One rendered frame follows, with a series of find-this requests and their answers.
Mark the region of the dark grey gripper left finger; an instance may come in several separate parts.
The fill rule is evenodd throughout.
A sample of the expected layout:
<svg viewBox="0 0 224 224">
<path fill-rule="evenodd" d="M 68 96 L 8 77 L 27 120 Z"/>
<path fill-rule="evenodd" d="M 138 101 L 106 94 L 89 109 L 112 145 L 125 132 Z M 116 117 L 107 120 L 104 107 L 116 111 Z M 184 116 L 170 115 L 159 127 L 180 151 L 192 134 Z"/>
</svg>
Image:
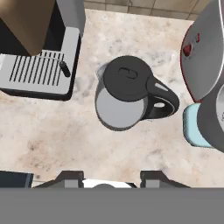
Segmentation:
<svg viewBox="0 0 224 224">
<path fill-rule="evenodd" d="M 83 188 L 84 171 L 62 171 L 56 179 L 47 181 L 37 188 Z"/>
</svg>

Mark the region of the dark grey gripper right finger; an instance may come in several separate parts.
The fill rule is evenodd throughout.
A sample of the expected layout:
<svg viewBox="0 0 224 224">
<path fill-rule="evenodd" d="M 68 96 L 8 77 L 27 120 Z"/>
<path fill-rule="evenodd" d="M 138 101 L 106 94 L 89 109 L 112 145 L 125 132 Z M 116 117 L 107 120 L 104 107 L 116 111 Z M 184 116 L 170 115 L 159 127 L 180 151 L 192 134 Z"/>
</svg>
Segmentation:
<svg viewBox="0 0 224 224">
<path fill-rule="evenodd" d="M 162 171 L 140 171 L 140 179 L 141 188 L 188 188 L 188 185 L 167 178 Z"/>
</svg>

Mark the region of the dark blue cupboard front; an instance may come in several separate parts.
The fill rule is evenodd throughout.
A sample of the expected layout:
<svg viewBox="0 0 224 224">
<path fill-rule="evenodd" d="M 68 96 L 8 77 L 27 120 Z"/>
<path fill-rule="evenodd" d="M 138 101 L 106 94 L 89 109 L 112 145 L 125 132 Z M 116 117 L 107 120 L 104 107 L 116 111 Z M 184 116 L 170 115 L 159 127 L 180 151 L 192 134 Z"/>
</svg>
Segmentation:
<svg viewBox="0 0 224 224">
<path fill-rule="evenodd" d="M 1 188 L 31 188 L 33 174 L 14 171 L 0 171 Z"/>
</svg>

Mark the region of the grey and red small appliance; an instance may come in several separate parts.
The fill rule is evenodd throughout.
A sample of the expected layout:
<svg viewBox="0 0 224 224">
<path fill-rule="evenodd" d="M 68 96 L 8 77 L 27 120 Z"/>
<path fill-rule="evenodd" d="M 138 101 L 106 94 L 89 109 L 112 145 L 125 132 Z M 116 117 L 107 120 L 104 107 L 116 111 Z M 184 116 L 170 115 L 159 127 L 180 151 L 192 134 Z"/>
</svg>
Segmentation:
<svg viewBox="0 0 224 224">
<path fill-rule="evenodd" d="M 224 82 L 224 0 L 211 0 L 187 30 L 180 67 L 195 102 Z"/>
</svg>

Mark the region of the silver and black electric kettle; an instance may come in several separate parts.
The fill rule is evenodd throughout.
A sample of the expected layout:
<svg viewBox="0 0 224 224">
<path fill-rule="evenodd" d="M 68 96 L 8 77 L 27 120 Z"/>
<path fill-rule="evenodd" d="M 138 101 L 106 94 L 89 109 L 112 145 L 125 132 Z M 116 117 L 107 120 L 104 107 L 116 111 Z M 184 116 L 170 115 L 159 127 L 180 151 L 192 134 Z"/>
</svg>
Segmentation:
<svg viewBox="0 0 224 224">
<path fill-rule="evenodd" d="M 138 57 L 117 57 L 96 75 L 95 112 L 110 130 L 129 130 L 143 120 L 166 118 L 179 109 L 177 95 Z"/>
</svg>

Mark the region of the silver and black coffee machine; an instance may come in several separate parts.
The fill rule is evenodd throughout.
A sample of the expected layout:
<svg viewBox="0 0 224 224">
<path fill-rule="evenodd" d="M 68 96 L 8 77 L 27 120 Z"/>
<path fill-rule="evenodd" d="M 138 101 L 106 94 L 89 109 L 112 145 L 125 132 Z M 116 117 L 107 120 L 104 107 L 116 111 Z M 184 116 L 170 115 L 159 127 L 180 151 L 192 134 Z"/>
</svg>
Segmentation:
<svg viewBox="0 0 224 224">
<path fill-rule="evenodd" d="M 84 0 L 0 0 L 0 90 L 69 100 L 85 22 Z"/>
</svg>

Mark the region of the white round thing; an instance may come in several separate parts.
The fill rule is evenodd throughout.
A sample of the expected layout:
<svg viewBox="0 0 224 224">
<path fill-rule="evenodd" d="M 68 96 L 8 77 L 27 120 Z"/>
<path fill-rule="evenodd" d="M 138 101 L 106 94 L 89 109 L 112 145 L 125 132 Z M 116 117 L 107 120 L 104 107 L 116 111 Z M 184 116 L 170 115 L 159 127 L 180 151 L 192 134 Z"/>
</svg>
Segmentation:
<svg viewBox="0 0 224 224">
<path fill-rule="evenodd" d="M 91 178 L 85 178 L 83 180 L 83 184 L 85 188 L 94 188 L 97 186 L 113 186 L 114 188 L 136 188 L 137 187 L 134 183 L 130 183 L 130 182 L 119 182 L 119 181 L 91 179 Z"/>
</svg>

